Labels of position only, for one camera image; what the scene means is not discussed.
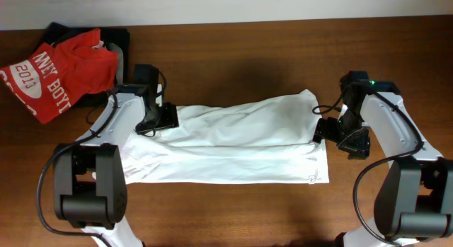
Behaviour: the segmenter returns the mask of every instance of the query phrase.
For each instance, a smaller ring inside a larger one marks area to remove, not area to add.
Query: black cable
[[[40,218],[41,224],[50,232],[63,235],[63,236],[92,236],[96,237],[99,240],[101,240],[107,247],[111,247],[111,245],[107,242],[107,240],[102,236],[102,234],[97,234],[97,233],[81,233],[81,232],[70,232],[70,231],[60,231],[52,228],[44,219],[44,215],[42,214],[42,207],[41,207],[41,190],[42,190],[42,184],[44,182],[44,177],[46,172],[49,170],[50,166],[57,160],[59,156],[61,156],[64,152],[69,151],[70,149],[73,149],[75,146],[83,144],[84,142],[87,142],[94,137],[97,137],[98,134],[100,134],[110,123],[110,121],[113,119],[113,116],[115,115],[115,112],[118,108],[118,100],[116,98],[116,95],[114,93],[111,93],[114,103],[113,103],[113,109],[112,112],[109,114],[107,117],[107,120],[99,127],[99,129],[92,131],[91,135],[88,137],[85,137],[83,139],[77,140],[73,142],[72,144],[69,144],[68,146],[65,146],[64,148],[60,149],[59,151],[55,152],[50,159],[47,161],[47,163],[44,165],[44,168],[42,169],[39,181],[38,181],[38,188],[36,190],[36,208],[38,210],[38,216]]]
[[[165,89],[167,88],[167,78],[164,76],[164,73],[162,73],[161,71],[159,71],[159,74],[162,77],[162,81],[164,81],[164,85],[162,86],[162,90],[159,91],[158,93],[156,93],[156,98],[158,98],[159,96],[162,96],[162,101],[164,101]]]
[[[156,128],[155,127],[152,127],[152,129],[147,129],[147,130],[141,130],[141,131],[134,130],[134,131],[138,135],[142,135],[144,137],[155,137],[156,136]],[[147,132],[150,132],[150,131],[153,131],[153,135],[152,136],[147,135]]]
[[[389,161],[392,161],[392,160],[395,160],[397,158],[401,158],[401,157],[404,157],[404,156],[410,156],[410,155],[413,155],[413,154],[416,154],[417,152],[419,152],[422,148],[423,148],[423,140],[420,136],[420,133],[418,132],[417,128],[415,127],[415,125],[412,123],[411,120],[409,120],[409,118],[406,116],[406,114],[404,114],[401,110],[399,110],[399,107],[397,105],[394,105],[392,102],[390,102],[388,99],[386,99],[385,97],[383,97],[383,95],[379,94],[376,90],[374,90],[368,83],[351,83],[349,85],[347,85],[345,87],[345,89],[343,90],[343,92],[341,93],[341,96],[340,98],[338,98],[338,100],[335,102],[334,105],[332,105],[331,107],[329,107],[328,110],[325,110],[323,112],[319,112],[319,113],[315,113],[314,110],[316,108],[313,109],[313,113],[314,114],[324,114],[324,113],[328,113],[330,111],[332,111],[334,109],[334,107],[337,106],[337,104],[339,104],[339,102],[341,101],[343,95],[345,94],[345,92],[347,91],[348,88],[350,88],[351,86],[362,86],[362,87],[365,87],[367,90],[369,90],[373,95],[375,95],[377,98],[379,98],[380,100],[382,100],[384,103],[386,103],[388,106],[391,107],[391,109],[395,112],[397,112],[402,118],[403,120],[408,124],[408,126],[410,127],[411,131],[413,132],[413,134],[415,135],[415,138],[417,139],[417,145],[415,146],[415,149],[412,150],[412,151],[407,151],[407,152],[404,152],[402,154],[398,154],[398,155],[394,155],[394,156],[390,156],[390,157],[387,157],[385,159],[381,159],[379,161],[376,161],[374,163],[371,163],[370,165],[368,165],[366,168],[364,168],[360,173],[359,173],[359,176],[355,179],[355,182],[354,182],[354,188],[352,190],[352,201],[354,203],[354,210],[355,210],[355,213],[357,214],[357,217],[360,221],[360,223],[363,225],[363,227],[365,228],[365,230],[368,231],[369,234],[371,234],[373,237],[375,237],[377,240],[383,242],[383,243],[386,243],[386,244],[390,244],[390,245],[393,245],[393,246],[402,246],[401,244],[397,243],[397,242],[394,242],[394,241],[387,241],[385,238],[381,237],[379,234],[377,234],[376,232],[374,232],[366,223],[366,221],[363,219],[363,216],[362,214],[360,213],[360,209],[359,209],[359,202],[358,202],[358,199],[357,199],[357,191],[358,191],[358,188],[359,188],[359,184],[360,184],[360,181],[362,180],[363,176],[365,176],[366,173],[368,173],[370,170],[372,170],[373,168],[379,166],[379,165],[382,165],[383,163],[386,163],[386,162],[389,162]]]
[[[316,110],[316,109],[319,109],[319,108],[328,108],[328,110],[323,111],[323,112],[321,112],[321,110],[320,110],[319,113],[315,112],[315,110]],[[337,106],[330,106],[330,105],[318,105],[318,106],[316,106],[315,108],[313,108],[313,109],[311,110],[311,112],[312,112],[313,114],[316,114],[316,115],[322,115],[322,114],[328,113],[328,112],[330,112],[330,111],[332,111],[332,110],[335,110],[335,111],[337,111],[337,112],[341,112],[341,108],[339,108],[339,107],[337,107]]]

